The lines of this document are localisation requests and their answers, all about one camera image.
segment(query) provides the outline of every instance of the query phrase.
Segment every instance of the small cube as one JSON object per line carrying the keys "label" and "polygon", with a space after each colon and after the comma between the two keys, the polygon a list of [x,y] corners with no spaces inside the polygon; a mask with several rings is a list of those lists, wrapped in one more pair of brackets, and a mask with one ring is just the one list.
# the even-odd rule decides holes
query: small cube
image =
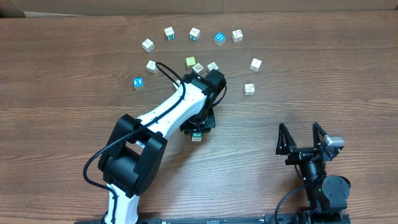
{"label": "small cube", "polygon": [[192,133],[192,141],[201,141],[202,133]]}
{"label": "small cube", "polygon": [[154,61],[149,60],[147,64],[147,71],[152,72],[153,74],[157,72],[157,67]]}
{"label": "small cube", "polygon": [[193,41],[198,41],[200,36],[200,30],[196,28],[192,28],[191,32],[189,32],[189,39]]}
{"label": "small cube", "polygon": [[207,65],[207,70],[210,72],[212,69],[215,69],[218,71],[218,66],[216,65],[215,62],[211,62],[210,64]]}
{"label": "small cube", "polygon": [[216,34],[214,36],[214,43],[221,47],[223,45],[223,43],[225,42],[225,35],[222,34],[221,32],[219,32],[218,34]]}
{"label": "small cube", "polygon": [[185,59],[187,61],[187,69],[191,69],[195,64],[195,57],[189,57]]}
{"label": "small cube", "polygon": [[155,48],[155,45],[154,45],[154,43],[152,41],[150,41],[149,39],[146,39],[142,43],[142,48],[149,53]]}
{"label": "small cube", "polygon": [[141,77],[134,78],[134,88],[136,90],[143,90],[144,89],[144,79]]}
{"label": "small cube", "polygon": [[241,30],[232,31],[232,39],[235,43],[243,40],[243,34]]}
{"label": "small cube", "polygon": [[254,84],[245,84],[244,85],[244,95],[251,96],[254,94]]}
{"label": "small cube", "polygon": [[192,71],[198,75],[201,75],[205,71],[205,68],[203,68],[203,66],[200,63],[197,63],[192,67]]}
{"label": "small cube", "polygon": [[164,32],[166,33],[167,40],[174,40],[175,34],[174,34],[173,27],[164,29]]}
{"label": "small cube", "polygon": [[261,61],[254,58],[253,61],[251,62],[250,70],[258,72],[259,68],[260,68],[260,65],[261,65]]}

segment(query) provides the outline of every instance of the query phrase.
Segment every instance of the cardboard box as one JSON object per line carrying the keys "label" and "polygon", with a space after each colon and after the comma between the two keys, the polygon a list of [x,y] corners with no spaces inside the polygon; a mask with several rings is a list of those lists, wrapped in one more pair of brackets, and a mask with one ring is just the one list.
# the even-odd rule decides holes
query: cardboard box
{"label": "cardboard box", "polygon": [[398,0],[14,0],[25,12],[81,16],[394,9]]}
{"label": "cardboard box", "polygon": [[25,14],[18,9],[12,0],[0,0],[0,17],[25,17]]}

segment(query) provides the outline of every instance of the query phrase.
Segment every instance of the wire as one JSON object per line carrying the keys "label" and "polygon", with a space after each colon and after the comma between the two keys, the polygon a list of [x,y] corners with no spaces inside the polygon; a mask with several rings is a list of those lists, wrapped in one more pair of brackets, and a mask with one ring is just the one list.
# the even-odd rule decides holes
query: wire
{"label": "wire", "polygon": [[[170,76],[168,76],[166,73],[163,72],[163,74],[165,74],[169,79],[171,79],[171,80],[173,81],[173,83],[177,85],[177,87],[180,86],[176,81],[174,81],[174,80],[173,80]],[[226,89],[227,89],[227,87],[225,86],[223,96],[222,96],[216,103],[213,103],[213,105],[212,105],[211,107],[215,107],[215,106],[217,106],[219,103],[221,103],[221,100],[223,100],[223,98],[224,98],[224,96],[225,96]]]}
{"label": "wire", "polygon": [[165,72],[159,67],[159,65],[163,66],[163,67],[166,68],[168,71],[170,71],[171,73],[173,73],[173,74],[180,80],[180,83],[182,83],[182,95],[180,96],[180,98],[177,100],[177,102],[175,102],[175,103],[173,104],[173,106],[171,106],[169,109],[167,109],[166,111],[164,111],[164,112],[163,112],[162,114],[160,114],[159,116],[155,117],[152,121],[148,122],[147,124],[141,126],[141,127],[138,128],[138,129],[132,130],[131,132],[129,132],[129,133],[127,133],[126,135],[124,135],[123,137],[121,137],[121,138],[115,140],[115,141],[112,142],[111,144],[109,144],[109,145],[105,146],[104,148],[102,148],[101,150],[99,150],[96,154],[94,154],[91,158],[88,159],[87,163],[85,164],[85,167],[83,168],[83,177],[84,177],[84,179],[85,179],[89,184],[94,185],[94,186],[99,187],[99,188],[102,188],[102,189],[105,189],[105,190],[108,190],[108,191],[110,191],[110,192],[113,194],[113,200],[114,200],[114,201],[113,201],[113,211],[112,211],[112,219],[111,219],[111,222],[112,222],[113,224],[115,224],[115,221],[116,221],[116,206],[117,206],[117,204],[118,204],[118,195],[117,195],[116,191],[113,190],[112,188],[110,188],[110,187],[108,187],[108,186],[106,186],[106,185],[103,185],[103,184],[99,184],[99,183],[97,183],[97,182],[95,182],[95,181],[92,181],[90,178],[88,178],[88,176],[87,176],[87,170],[88,170],[88,167],[90,166],[90,164],[91,164],[98,156],[100,156],[102,153],[104,153],[105,151],[107,151],[110,147],[114,146],[115,144],[117,144],[117,143],[119,143],[119,142],[121,142],[121,141],[126,141],[127,139],[131,138],[133,135],[135,135],[137,132],[141,131],[142,129],[147,128],[147,127],[149,127],[150,125],[152,125],[152,124],[158,122],[158,120],[160,120],[160,119],[163,118],[166,114],[168,114],[170,111],[172,111],[172,110],[173,110],[179,103],[181,103],[181,101],[184,99],[185,91],[186,91],[186,90],[185,90],[185,84],[184,84],[184,82],[182,81],[181,77],[180,77],[179,75],[177,75],[177,73],[175,73],[175,72],[174,72],[171,68],[169,68],[168,66],[164,65],[163,63],[156,62],[156,67],[157,67],[166,77],[168,77],[169,79],[171,79],[174,83],[175,83],[175,81],[174,81],[167,73],[165,73]]}
{"label": "wire", "polygon": [[277,217],[277,216],[278,216],[279,207],[282,205],[282,203],[283,203],[288,197],[290,197],[290,196],[292,196],[293,194],[296,194],[297,192],[301,191],[302,189],[305,189],[305,188],[307,188],[308,186],[310,186],[310,185],[316,183],[319,179],[321,179],[321,178],[323,177],[323,175],[325,175],[325,169],[326,169],[326,156],[325,156],[325,151],[324,151],[324,150],[322,150],[322,154],[323,154],[323,172],[322,172],[322,174],[321,174],[319,177],[317,177],[314,181],[308,182],[308,183],[306,183],[305,185],[303,185],[303,186],[301,186],[301,187],[299,187],[299,188],[297,188],[297,189],[292,190],[291,192],[289,192],[287,195],[285,195],[285,197],[283,197],[283,198],[280,200],[280,202],[278,203],[278,206],[276,206],[276,208],[275,208],[275,214],[274,214],[275,224],[279,224],[279,222],[278,222],[278,217]]}
{"label": "wire", "polygon": [[221,103],[221,100],[223,100],[223,98],[224,98],[224,96],[225,96],[225,93],[226,93],[226,85],[225,85],[225,88],[224,88],[223,96],[222,96],[216,103],[213,103],[213,106],[212,106],[212,107],[215,107],[215,106],[217,106],[219,103]]}
{"label": "wire", "polygon": [[299,173],[299,170],[297,169],[297,164],[294,164],[294,169],[296,170],[296,174],[298,175],[299,179],[301,179],[301,175]]}
{"label": "wire", "polygon": [[105,213],[104,213],[104,215],[102,216],[102,218],[101,218],[101,223],[105,223],[105,216],[108,214],[108,211],[106,211]]}

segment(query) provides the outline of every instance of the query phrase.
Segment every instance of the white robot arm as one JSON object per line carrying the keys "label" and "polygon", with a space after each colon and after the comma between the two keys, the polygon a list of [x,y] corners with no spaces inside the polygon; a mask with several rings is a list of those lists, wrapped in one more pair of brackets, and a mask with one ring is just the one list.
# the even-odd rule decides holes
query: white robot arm
{"label": "white robot arm", "polygon": [[[191,116],[199,113],[205,104],[206,96],[201,92],[199,88],[192,85],[191,83],[185,84],[186,93],[184,100],[178,104],[176,108],[174,108],[170,113],[165,115],[163,118],[160,118],[158,122],[150,125],[148,129],[153,131],[154,133],[160,132],[162,133],[165,139],[168,139],[171,134],[181,126],[183,122],[185,122]],[[169,109],[172,105],[177,102],[177,100],[182,95],[182,86],[178,88],[178,90],[165,102],[163,102],[156,109],[151,112],[141,115],[138,119],[141,120],[141,124],[147,124],[152,121],[154,118],[162,114],[165,110]],[[136,144],[141,147],[145,147],[145,144],[137,141]],[[137,206],[139,201],[139,196],[134,195],[129,198],[126,194],[119,189],[114,184],[108,184],[108,187],[114,189],[118,195],[118,203],[116,210],[116,222],[115,224],[135,224],[138,220],[137,214]],[[108,211],[113,210],[113,194],[109,193],[109,209]],[[108,212],[105,217],[106,224],[112,224],[112,213]]]}
{"label": "white robot arm", "polygon": [[[100,224],[137,222],[139,196],[155,178],[167,140],[177,128],[185,134],[201,134],[215,127],[212,107],[226,87],[224,75],[212,70],[205,78],[191,73],[182,80],[184,95],[183,85],[180,85],[169,99],[151,112],[137,119],[125,114],[116,123],[107,143],[109,148],[102,153],[98,169],[103,171],[103,179],[116,193],[117,200],[115,204],[115,197],[110,192],[108,214]],[[143,147],[142,154],[128,148],[126,141]]]}

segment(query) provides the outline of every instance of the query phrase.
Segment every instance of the wooden table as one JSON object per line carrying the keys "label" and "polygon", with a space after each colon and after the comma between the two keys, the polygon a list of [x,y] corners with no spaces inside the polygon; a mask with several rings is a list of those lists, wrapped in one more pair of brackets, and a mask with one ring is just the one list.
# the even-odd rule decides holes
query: wooden table
{"label": "wooden table", "polygon": [[[166,41],[172,26],[176,39]],[[192,27],[200,40],[188,39]],[[244,38],[232,43],[231,33]],[[217,47],[213,36],[223,32]],[[145,52],[149,38],[155,50]],[[275,155],[284,122],[299,147],[312,123],[344,137],[327,164],[352,183],[354,223],[398,222],[398,12],[298,12],[0,20],[0,223],[99,218],[108,192],[82,169],[125,113],[155,108],[173,92],[160,61],[183,75],[185,58],[216,62],[228,92],[202,142],[176,131],[139,211],[162,218],[259,216],[302,185]],[[262,60],[259,72],[249,69]],[[133,77],[145,90],[134,91]],[[254,83],[253,96],[243,95]],[[95,165],[89,176],[101,181]],[[306,204],[288,199],[280,213]]]}

